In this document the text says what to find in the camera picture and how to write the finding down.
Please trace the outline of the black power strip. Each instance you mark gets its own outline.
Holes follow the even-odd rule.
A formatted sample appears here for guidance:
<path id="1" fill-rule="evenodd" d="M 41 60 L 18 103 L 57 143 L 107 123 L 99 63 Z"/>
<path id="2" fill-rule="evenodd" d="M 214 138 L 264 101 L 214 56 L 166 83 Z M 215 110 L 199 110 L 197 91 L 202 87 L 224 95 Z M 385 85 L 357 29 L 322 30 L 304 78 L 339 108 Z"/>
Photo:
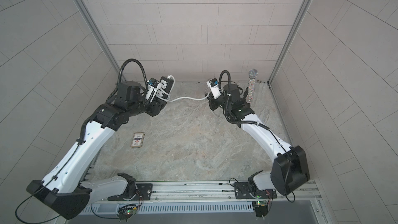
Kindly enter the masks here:
<path id="1" fill-rule="evenodd" d="M 168 102 L 171 98 L 171 92 L 174 88 L 174 84 L 175 78 L 173 75 L 169 75 L 167 77 L 162 76 L 155 96 L 163 101 Z"/>

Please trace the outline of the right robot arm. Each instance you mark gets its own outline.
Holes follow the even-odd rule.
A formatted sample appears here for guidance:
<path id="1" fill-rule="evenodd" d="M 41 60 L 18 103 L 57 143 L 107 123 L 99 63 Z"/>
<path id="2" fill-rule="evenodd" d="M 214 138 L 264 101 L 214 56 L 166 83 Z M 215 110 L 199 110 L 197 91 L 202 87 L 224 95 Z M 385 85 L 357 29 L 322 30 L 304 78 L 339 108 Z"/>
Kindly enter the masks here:
<path id="1" fill-rule="evenodd" d="M 310 179 L 304 149 L 283 141 L 260 120 L 248 102 L 248 90 L 232 84 L 231 80 L 227 80 L 226 85 L 221 83 L 222 77 L 206 83 L 210 89 L 207 96 L 210 109 L 222 109 L 225 119 L 248 133 L 273 162 L 270 171 L 254 173 L 246 183 L 234 183 L 235 190 L 247 191 L 254 199 L 272 197 L 272 189 L 283 197 L 294 195 L 294 191 Z"/>

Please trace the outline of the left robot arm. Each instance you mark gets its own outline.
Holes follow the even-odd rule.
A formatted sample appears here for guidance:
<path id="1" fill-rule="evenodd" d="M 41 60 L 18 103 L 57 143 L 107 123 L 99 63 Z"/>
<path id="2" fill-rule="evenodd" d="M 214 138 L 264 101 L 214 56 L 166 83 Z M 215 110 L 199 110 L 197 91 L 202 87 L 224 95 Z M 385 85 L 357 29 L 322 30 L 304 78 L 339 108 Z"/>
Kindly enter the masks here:
<path id="1" fill-rule="evenodd" d="M 126 173 L 83 182 L 82 178 L 104 144 L 130 117 L 158 115 L 165 108 L 174 88 L 172 75 L 160 80 L 147 79 L 143 65 L 137 59 L 123 62 L 116 87 L 81 126 L 79 138 L 64 158 L 42 180 L 33 180 L 27 187 L 31 197 L 55 211 L 59 217 L 70 220 L 88 205 L 107 199 L 131 200 L 143 196 L 134 177 Z"/>

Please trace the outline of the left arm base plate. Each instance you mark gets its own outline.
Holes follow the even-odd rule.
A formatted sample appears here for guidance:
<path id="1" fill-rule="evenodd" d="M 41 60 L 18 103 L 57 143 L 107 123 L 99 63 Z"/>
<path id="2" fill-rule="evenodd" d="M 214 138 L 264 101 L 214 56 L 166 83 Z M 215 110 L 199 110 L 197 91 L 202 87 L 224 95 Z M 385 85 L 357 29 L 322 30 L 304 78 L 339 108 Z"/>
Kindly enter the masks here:
<path id="1" fill-rule="evenodd" d="M 108 201 L 149 201 L 151 198 L 153 184 L 138 183 L 127 186 L 126 190 L 118 196 L 108 197 Z"/>

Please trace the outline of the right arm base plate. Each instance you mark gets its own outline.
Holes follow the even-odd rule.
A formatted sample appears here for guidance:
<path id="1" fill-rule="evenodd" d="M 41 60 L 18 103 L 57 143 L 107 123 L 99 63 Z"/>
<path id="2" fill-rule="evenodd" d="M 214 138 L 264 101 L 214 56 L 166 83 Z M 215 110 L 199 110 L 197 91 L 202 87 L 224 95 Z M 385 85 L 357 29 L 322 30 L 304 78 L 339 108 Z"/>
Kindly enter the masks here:
<path id="1" fill-rule="evenodd" d="M 249 182 L 234 182 L 232 184 L 237 200 L 268 200 L 276 199 L 277 194 L 272 189 L 259 190 L 254 184 Z"/>

